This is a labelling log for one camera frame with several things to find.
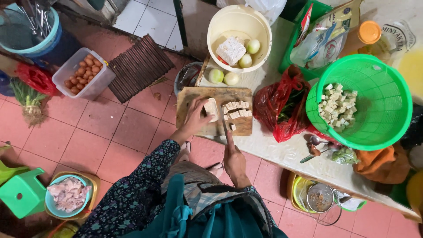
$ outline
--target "egg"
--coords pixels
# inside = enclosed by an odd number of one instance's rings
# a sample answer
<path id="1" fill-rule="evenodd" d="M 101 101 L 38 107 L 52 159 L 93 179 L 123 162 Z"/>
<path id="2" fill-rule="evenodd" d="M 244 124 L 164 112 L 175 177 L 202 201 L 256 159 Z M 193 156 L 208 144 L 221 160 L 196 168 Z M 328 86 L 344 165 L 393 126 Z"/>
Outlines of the egg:
<path id="1" fill-rule="evenodd" d="M 91 59 L 86 59 L 85 62 L 87 63 L 88 66 L 93 66 L 94 62 Z"/>
<path id="2" fill-rule="evenodd" d="M 72 88 L 71 88 L 71 93 L 73 93 L 73 94 L 78 94 L 80 92 L 80 90 L 76 87 L 76 86 L 73 86 Z"/>
<path id="3" fill-rule="evenodd" d="M 100 67 L 101 65 L 103 65 L 98 59 L 94 60 L 94 64 L 98 67 Z"/>
<path id="4" fill-rule="evenodd" d="M 77 78 L 73 78 L 73 79 L 71 80 L 71 82 L 72 82 L 74 85 L 77 85 L 77 84 L 79 83 L 79 80 L 78 80 Z"/>
<path id="5" fill-rule="evenodd" d="M 77 88 L 79 89 L 79 90 L 83 90 L 84 89 L 84 87 L 85 87 L 85 85 L 83 85 L 83 84 L 77 84 Z"/>
<path id="6" fill-rule="evenodd" d="M 98 73 L 98 72 L 100 72 L 100 68 L 97 67 L 97 66 L 94 66 L 92 71 L 93 71 L 93 73 Z"/>
<path id="7" fill-rule="evenodd" d="M 74 86 L 74 84 L 70 80 L 65 80 L 65 86 L 71 89 Z"/>
<path id="8" fill-rule="evenodd" d="M 80 68 L 78 69 L 78 73 L 79 73 L 80 75 L 84 75 L 84 74 L 85 74 L 85 68 L 80 67 Z"/>

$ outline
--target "foot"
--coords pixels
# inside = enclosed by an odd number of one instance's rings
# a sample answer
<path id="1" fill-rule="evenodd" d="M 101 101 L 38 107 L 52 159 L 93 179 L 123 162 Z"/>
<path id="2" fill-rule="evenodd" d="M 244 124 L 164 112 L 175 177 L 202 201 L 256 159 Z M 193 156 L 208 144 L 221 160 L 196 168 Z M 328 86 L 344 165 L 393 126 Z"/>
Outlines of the foot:
<path id="1" fill-rule="evenodd" d="M 186 141 L 182 144 L 181 150 L 179 151 L 178 157 L 176 158 L 177 162 L 189 161 L 189 154 L 191 152 L 191 142 Z"/>
<path id="2" fill-rule="evenodd" d="M 209 168 L 207 168 L 207 171 L 212 173 L 214 176 L 219 178 L 223 174 L 223 164 L 217 163 Z"/>

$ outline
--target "white plastic bag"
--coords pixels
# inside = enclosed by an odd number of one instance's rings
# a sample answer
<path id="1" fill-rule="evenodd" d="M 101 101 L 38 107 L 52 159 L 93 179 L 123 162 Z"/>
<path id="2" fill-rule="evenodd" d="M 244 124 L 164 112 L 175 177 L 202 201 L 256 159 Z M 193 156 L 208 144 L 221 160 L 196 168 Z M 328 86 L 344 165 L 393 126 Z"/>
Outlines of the white plastic bag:
<path id="1" fill-rule="evenodd" d="M 246 5 L 251 6 L 254 10 L 259 11 L 272 25 L 277 17 L 282 13 L 287 0 L 217 0 L 216 5 L 224 8 L 230 5 Z"/>

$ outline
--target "hand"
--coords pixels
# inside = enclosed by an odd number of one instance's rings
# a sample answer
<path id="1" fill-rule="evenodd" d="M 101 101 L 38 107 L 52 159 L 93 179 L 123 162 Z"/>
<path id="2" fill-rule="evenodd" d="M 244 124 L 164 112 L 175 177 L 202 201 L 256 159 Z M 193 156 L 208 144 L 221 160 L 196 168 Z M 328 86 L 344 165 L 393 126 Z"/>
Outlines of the hand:
<path id="1" fill-rule="evenodd" d="M 213 119 L 213 115 L 207 115 L 201 118 L 201 110 L 208 102 L 201 96 L 194 98 L 188 106 L 187 117 L 184 124 L 176 130 L 169 139 L 176 141 L 180 146 L 192 135 L 201 130 L 203 126 Z"/>
<path id="2" fill-rule="evenodd" d="M 231 178 L 233 185 L 236 188 L 245 188 L 251 186 L 245 170 L 247 161 L 245 156 L 234 144 L 232 133 L 228 130 L 228 144 L 225 145 L 225 155 L 223 156 L 223 163 L 226 173 Z"/>

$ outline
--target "white onion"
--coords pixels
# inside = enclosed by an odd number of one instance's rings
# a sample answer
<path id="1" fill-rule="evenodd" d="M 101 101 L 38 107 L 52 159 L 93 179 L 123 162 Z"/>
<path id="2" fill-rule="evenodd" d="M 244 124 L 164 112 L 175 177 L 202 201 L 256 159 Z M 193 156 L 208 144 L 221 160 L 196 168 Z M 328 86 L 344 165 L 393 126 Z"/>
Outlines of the white onion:
<path id="1" fill-rule="evenodd" d="M 245 69 L 253 64 L 253 60 L 251 59 L 251 56 L 249 54 L 245 54 L 238 61 L 238 64 L 241 68 Z"/>
<path id="2" fill-rule="evenodd" d="M 210 70 L 209 81 L 214 84 L 221 83 L 223 81 L 223 72 L 218 69 Z"/>
<path id="3" fill-rule="evenodd" d="M 255 54 L 260 49 L 260 42 L 258 40 L 250 40 L 247 44 L 247 52 L 249 54 Z"/>
<path id="4" fill-rule="evenodd" d="M 225 83 L 229 86 L 235 85 L 239 81 L 239 76 L 234 72 L 229 72 L 225 75 Z"/>

